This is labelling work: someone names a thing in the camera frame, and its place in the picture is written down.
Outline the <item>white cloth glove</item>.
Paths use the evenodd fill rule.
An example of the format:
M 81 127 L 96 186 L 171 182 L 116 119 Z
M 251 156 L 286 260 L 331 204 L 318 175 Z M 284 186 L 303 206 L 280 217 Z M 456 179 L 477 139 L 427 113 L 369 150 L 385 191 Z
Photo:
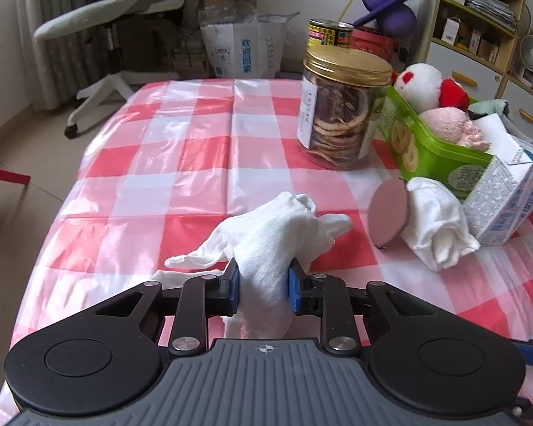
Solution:
M 255 210 L 229 217 L 196 250 L 165 260 L 152 278 L 165 289 L 178 288 L 207 273 L 217 263 L 235 260 L 239 270 L 239 304 L 225 317 L 226 339 L 281 339 L 292 324 L 288 269 L 298 260 L 303 269 L 349 233 L 350 217 L 317 215 L 307 194 L 284 191 Z

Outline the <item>white sock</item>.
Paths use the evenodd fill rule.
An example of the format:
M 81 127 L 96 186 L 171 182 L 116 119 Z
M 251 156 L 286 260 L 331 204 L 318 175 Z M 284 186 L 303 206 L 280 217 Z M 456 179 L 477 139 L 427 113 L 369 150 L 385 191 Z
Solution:
M 408 218 L 400 235 L 429 269 L 456 266 L 461 258 L 479 250 L 462 204 L 443 184 L 415 177 L 406 190 Z

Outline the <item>santa plush toy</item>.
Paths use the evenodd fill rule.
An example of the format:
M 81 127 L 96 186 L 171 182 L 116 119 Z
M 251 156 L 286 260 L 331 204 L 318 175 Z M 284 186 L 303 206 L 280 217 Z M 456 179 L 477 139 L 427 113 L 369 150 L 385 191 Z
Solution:
M 467 92 L 450 78 L 429 64 L 409 65 L 399 73 L 393 85 L 397 93 L 417 114 L 438 108 L 457 108 L 467 111 L 470 98 Z

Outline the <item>light green towel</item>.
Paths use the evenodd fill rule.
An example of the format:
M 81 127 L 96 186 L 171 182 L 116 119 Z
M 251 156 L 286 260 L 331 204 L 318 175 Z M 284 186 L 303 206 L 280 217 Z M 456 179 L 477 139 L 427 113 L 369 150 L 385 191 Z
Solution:
M 483 118 L 489 114 L 498 114 L 510 134 L 519 132 L 517 126 L 509 119 L 509 102 L 506 99 L 491 99 L 471 103 L 468 114 L 472 120 Z

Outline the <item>brown round disc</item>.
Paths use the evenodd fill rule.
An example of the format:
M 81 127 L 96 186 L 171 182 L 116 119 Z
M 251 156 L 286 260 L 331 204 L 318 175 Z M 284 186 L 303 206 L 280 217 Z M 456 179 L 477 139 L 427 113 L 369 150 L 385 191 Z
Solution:
M 406 227 L 409 199 L 406 181 L 391 178 L 383 182 L 368 205 L 368 237 L 379 249 L 396 240 Z

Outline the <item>red white checkered tablecloth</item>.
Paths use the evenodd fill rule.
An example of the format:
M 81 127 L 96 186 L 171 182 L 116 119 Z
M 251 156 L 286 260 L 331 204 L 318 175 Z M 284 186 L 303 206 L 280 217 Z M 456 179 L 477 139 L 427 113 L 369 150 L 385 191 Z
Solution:
M 378 250 L 368 239 L 368 204 L 382 182 L 404 176 L 403 162 L 375 140 L 355 171 L 317 165 L 296 139 L 299 104 L 297 81 L 138 91 L 85 150 L 31 273 L 14 339 L 146 280 L 225 217 L 283 191 L 307 193 L 320 213 L 352 220 L 316 272 L 352 286 L 383 279 L 501 334 L 533 337 L 533 210 L 506 244 L 442 271 L 403 242 Z

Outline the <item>blue white milk carton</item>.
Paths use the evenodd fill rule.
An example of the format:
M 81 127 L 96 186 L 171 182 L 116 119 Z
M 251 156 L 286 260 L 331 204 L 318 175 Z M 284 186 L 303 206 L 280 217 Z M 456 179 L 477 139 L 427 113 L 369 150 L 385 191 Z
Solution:
M 533 144 L 509 134 L 498 114 L 475 126 L 490 142 L 492 159 L 463 207 L 481 245 L 502 245 L 533 212 Z

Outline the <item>green plastic bin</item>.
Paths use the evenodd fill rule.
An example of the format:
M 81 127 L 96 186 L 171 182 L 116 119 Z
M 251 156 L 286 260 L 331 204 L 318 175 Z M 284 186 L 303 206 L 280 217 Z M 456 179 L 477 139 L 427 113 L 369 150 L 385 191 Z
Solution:
M 379 131 L 406 181 L 436 180 L 460 200 L 469 195 L 492 160 L 488 153 L 440 140 L 392 87 L 386 89 Z

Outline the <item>pink plush toy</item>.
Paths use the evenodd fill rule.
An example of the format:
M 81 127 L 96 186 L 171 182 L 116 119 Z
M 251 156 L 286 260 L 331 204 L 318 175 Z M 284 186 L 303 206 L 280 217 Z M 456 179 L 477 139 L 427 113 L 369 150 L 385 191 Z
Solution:
M 420 118 L 429 131 L 442 141 L 480 152 L 486 152 L 491 145 L 469 115 L 458 108 L 431 109 L 421 113 Z

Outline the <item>low drawer cabinet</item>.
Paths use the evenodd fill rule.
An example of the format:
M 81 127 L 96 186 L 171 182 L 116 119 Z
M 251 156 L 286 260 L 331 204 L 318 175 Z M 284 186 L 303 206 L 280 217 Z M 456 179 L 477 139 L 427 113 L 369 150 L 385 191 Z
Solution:
M 509 118 L 514 125 L 533 140 L 533 92 L 513 77 L 506 77 L 502 99 L 509 102 Z

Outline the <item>red chips bucket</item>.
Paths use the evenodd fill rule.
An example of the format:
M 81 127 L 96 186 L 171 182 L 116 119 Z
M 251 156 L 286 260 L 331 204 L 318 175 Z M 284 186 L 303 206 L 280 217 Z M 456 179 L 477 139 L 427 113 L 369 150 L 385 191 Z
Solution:
M 390 61 L 399 49 L 396 39 L 389 38 L 376 29 L 361 27 L 354 29 L 349 40 L 352 49 L 369 52 L 385 61 Z

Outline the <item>yellow tin can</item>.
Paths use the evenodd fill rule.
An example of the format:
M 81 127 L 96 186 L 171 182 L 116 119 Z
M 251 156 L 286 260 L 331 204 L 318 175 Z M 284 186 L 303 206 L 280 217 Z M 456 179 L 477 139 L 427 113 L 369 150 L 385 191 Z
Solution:
M 307 49 L 318 45 L 349 47 L 354 27 L 346 22 L 311 18 L 308 24 Z

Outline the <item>purple jumping ball toy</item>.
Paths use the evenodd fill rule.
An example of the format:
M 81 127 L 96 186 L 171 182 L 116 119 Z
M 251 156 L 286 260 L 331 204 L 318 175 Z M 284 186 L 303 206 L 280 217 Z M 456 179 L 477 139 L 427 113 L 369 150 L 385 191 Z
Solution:
M 362 0 L 368 13 L 351 25 L 360 30 L 375 21 L 380 32 L 389 38 L 406 39 L 417 29 L 417 16 L 406 5 L 409 0 Z

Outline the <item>white office chair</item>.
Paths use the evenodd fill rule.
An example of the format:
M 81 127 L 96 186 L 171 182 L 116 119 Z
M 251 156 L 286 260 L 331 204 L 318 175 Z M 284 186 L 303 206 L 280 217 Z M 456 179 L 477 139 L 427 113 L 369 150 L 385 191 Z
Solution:
M 178 80 L 179 74 L 167 72 L 136 72 L 122 69 L 115 24 L 135 15 L 151 15 L 178 10 L 185 0 L 95 0 L 81 8 L 66 12 L 39 26 L 34 39 L 40 42 L 73 35 L 91 28 L 103 28 L 108 45 L 109 73 L 99 81 L 77 92 L 80 105 L 69 115 L 64 130 L 65 137 L 77 137 L 77 121 L 93 111 L 112 93 L 117 92 L 128 100 L 134 95 L 134 86 L 154 82 Z

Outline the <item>wooden shelf cabinet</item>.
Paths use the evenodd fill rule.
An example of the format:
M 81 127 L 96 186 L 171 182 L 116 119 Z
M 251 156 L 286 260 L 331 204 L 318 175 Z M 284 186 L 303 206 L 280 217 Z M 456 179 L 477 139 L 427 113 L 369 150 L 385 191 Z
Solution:
M 431 0 L 422 58 L 475 99 L 504 92 L 526 0 Z

